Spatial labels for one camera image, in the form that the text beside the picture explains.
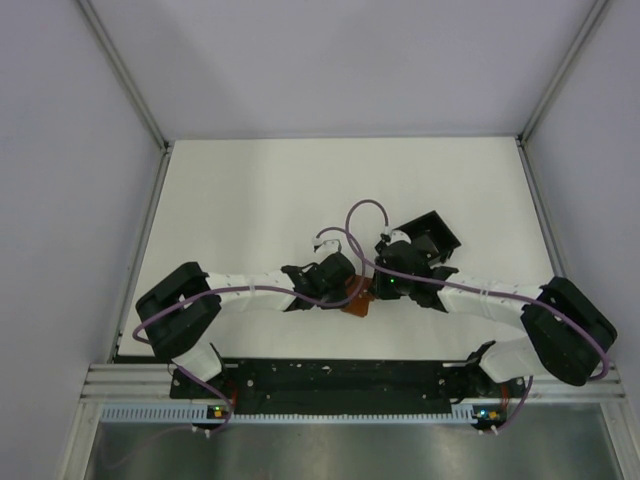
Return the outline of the brown leather card holder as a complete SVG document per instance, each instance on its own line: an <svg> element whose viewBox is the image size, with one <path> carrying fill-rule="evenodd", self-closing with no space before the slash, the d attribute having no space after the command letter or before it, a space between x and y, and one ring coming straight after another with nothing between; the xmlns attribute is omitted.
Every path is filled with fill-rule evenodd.
<svg viewBox="0 0 640 480"><path fill-rule="evenodd" d="M346 282L346 294L350 296L356 293L356 296L348 304L344 305L341 311L359 318L366 317L369 312L369 306L374 301L374 297L369 292L371 284L371 277L352 276Z"/></svg>

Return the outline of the black card rack box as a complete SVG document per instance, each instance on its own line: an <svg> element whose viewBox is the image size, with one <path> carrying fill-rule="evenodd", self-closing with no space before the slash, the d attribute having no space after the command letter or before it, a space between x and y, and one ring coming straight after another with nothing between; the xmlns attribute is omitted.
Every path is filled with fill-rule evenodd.
<svg viewBox="0 0 640 480"><path fill-rule="evenodd" d="M460 240L435 210L404 223L397 230L404 232L427 256L430 265L446 263L461 246Z"/></svg>

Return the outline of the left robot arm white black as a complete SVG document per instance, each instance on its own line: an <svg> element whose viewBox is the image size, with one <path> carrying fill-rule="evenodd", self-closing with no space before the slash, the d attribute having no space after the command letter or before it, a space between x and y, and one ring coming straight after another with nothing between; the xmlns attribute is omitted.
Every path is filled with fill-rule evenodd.
<svg viewBox="0 0 640 480"><path fill-rule="evenodd" d="M353 264L338 251L320 262L258 275L207 273L187 262L137 301L141 324L132 337L150 345L157 359L191 374L203 395L216 396L226 387L227 374L203 335L218 315L340 308L349 300L348 282L354 278Z"/></svg>

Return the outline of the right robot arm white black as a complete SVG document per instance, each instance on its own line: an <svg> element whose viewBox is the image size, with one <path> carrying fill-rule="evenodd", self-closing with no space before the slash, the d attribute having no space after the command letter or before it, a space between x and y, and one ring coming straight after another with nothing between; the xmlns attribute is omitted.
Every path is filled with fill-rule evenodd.
<svg viewBox="0 0 640 480"><path fill-rule="evenodd" d="M618 337L613 324L570 280L544 285L508 285L433 266L408 240L380 242L371 284L377 299L408 297L422 308L470 315L523 331L521 338L491 340L469 359L469 388L487 396L503 382L547 372L583 386L606 375L607 353Z"/></svg>

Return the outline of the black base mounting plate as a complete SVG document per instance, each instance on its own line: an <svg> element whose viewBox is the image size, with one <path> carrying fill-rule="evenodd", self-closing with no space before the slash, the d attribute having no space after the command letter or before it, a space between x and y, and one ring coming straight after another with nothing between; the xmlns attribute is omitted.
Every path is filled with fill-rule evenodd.
<svg viewBox="0 0 640 480"><path fill-rule="evenodd" d="M239 414L447 414L454 404L499 404L525 390L523 380L496 383L477 365L432 360L226 358L209 384Z"/></svg>

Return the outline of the aluminium front rail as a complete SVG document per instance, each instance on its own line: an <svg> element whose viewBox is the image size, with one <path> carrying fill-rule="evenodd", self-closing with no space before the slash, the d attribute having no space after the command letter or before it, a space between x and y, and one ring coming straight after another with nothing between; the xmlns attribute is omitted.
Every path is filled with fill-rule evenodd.
<svg viewBox="0 0 640 480"><path fill-rule="evenodd" d="M172 372L157 364L95 364L89 367L81 390L83 399L167 400ZM613 369L604 380L574 387L549 375L534 379L529 393L533 403L609 403L627 399L619 373Z"/></svg>

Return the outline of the left aluminium frame post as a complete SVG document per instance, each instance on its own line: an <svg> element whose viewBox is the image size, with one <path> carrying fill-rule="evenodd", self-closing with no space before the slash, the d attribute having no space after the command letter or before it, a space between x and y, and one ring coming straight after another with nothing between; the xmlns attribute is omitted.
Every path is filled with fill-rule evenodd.
<svg viewBox="0 0 640 480"><path fill-rule="evenodd" d="M81 14L90 34L96 41L114 77L119 83L143 127L150 135L158 150L165 153L170 147L170 141L166 138L159 126L159 123L152 114L151 109L130 72L130 69L126 65L126 62L112 40L111 35L100 18L93 2L88 0L74 0L73 4Z"/></svg>

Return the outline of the aluminium frame post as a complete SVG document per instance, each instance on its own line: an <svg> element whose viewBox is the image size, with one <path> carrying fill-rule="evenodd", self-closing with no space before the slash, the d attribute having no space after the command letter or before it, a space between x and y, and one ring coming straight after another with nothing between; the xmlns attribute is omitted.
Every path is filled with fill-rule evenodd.
<svg viewBox="0 0 640 480"><path fill-rule="evenodd" d="M581 22L578 31L573 36L560 63L536 102L531 114L528 116L521 132L517 136L518 144L521 147L524 147L528 143L538 129L556 97L568 81L581 55L604 21L612 4L613 1L610 0L596 0L591 2L586 17Z"/></svg>
<svg viewBox="0 0 640 480"><path fill-rule="evenodd" d="M81 14L90 34L96 41L114 77L119 83L143 127L150 135L158 150L165 153L170 147L170 141L166 138L159 126L159 123L152 114L151 109L130 72L130 69L126 65L126 62L112 40L111 35L100 18L93 2L88 0L74 0L73 4Z"/></svg>

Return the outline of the right aluminium frame post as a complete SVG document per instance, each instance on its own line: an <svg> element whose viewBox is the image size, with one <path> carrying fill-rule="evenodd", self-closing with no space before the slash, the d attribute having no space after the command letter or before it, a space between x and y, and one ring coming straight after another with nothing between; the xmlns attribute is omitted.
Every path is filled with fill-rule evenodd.
<svg viewBox="0 0 640 480"><path fill-rule="evenodd" d="M518 144L521 147L524 147L528 143L538 129L556 97L568 81L581 55L604 21L612 4L613 1L610 0L596 0L591 2L586 17L581 22L578 31L573 36L560 63L536 102L531 114L528 116L521 132L517 136Z"/></svg>

